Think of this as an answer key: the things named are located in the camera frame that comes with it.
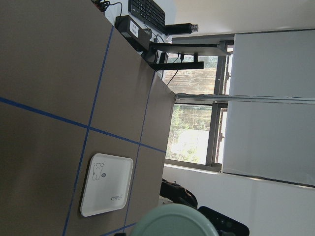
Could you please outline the light green cup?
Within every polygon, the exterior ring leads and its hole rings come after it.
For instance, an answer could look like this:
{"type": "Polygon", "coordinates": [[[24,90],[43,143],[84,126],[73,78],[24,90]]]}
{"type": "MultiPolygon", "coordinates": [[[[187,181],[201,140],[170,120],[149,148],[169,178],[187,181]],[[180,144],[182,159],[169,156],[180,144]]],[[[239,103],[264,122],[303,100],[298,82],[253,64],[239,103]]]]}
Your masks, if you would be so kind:
{"type": "Polygon", "coordinates": [[[158,206],[136,223],[132,236],[217,236],[212,223],[197,210],[181,205],[158,206]]]}

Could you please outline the cream rabbit tray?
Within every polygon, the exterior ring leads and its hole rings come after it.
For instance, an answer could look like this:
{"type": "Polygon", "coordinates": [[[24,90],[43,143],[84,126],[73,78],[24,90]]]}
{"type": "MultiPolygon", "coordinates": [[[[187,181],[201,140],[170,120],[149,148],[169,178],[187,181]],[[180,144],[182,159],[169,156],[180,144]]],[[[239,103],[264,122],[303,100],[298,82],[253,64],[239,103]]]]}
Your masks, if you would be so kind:
{"type": "Polygon", "coordinates": [[[80,212],[89,217],[125,207],[133,170],[131,158],[97,153],[90,162],[80,212]]]}

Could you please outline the black backpack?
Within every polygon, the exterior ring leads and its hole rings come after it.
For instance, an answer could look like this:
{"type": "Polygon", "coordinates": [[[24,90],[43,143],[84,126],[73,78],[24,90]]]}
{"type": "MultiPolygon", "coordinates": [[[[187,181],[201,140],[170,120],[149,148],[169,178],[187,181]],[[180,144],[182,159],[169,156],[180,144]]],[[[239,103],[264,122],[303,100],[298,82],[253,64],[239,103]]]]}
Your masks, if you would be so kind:
{"type": "Polygon", "coordinates": [[[162,179],[160,195],[176,204],[183,204],[194,209],[198,207],[198,201],[194,194],[176,182],[169,182],[162,179]]]}

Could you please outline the black box with label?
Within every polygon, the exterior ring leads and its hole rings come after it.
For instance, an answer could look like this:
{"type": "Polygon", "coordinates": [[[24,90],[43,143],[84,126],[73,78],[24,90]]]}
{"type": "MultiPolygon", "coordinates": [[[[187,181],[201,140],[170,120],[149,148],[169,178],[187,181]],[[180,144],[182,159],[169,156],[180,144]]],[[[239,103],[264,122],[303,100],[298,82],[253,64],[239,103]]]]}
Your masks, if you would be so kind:
{"type": "Polygon", "coordinates": [[[129,15],[116,17],[115,28],[136,51],[144,52],[149,50],[152,37],[151,29],[142,29],[129,15]]]}

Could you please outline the black water bottle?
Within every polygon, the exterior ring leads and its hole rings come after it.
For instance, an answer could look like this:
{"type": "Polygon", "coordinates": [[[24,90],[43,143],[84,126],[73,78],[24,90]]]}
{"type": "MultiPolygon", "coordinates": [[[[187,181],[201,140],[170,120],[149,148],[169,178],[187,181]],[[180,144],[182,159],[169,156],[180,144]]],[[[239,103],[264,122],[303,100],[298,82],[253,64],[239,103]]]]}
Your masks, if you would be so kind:
{"type": "Polygon", "coordinates": [[[192,23],[165,25],[164,34],[165,35],[191,34],[194,32],[198,32],[198,29],[199,29],[198,24],[192,23]]]}

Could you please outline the black keyboard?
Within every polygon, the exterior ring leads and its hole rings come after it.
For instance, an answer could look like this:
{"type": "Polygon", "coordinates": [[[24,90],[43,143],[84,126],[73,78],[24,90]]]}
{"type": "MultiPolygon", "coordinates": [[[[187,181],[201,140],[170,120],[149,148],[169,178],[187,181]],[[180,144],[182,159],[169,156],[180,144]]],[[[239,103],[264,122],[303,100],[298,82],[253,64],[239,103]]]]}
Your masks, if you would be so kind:
{"type": "Polygon", "coordinates": [[[165,12],[153,0],[129,0],[128,11],[145,24],[164,33],[165,12]]]}

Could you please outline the aluminium frame post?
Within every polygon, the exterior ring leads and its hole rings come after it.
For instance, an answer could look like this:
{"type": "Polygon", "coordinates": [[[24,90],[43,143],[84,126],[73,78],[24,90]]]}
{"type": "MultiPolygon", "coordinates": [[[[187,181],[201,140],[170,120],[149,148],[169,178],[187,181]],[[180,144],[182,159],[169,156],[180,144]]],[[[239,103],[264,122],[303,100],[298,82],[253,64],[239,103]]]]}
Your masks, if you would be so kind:
{"type": "Polygon", "coordinates": [[[227,104],[228,102],[264,102],[264,103],[289,103],[289,104],[315,104],[314,98],[302,97],[272,97],[272,96],[247,96],[247,95],[213,95],[213,94],[185,94],[175,95],[176,103],[202,104],[211,103],[227,104]]]}

